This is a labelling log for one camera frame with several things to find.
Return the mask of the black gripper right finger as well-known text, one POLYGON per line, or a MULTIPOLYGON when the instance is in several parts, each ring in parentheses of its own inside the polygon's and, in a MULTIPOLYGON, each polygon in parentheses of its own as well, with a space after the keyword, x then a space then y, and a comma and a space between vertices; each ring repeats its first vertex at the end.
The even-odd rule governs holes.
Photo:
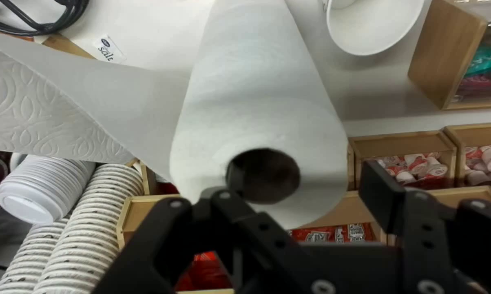
POLYGON ((384 233, 402 242, 397 294, 474 294, 467 280, 491 294, 491 202, 449 208, 402 187, 376 161, 363 164, 359 197, 384 233))

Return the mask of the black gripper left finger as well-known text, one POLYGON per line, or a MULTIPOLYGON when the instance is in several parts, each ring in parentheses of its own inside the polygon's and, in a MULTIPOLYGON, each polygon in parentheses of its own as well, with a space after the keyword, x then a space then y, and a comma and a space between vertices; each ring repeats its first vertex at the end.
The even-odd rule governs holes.
POLYGON ((239 294, 239 218, 240 198, 226 190, 209 190, 196 205, 185 198, 155 203, 92 294, 178 294, 196 257, 208 252, 239 294))

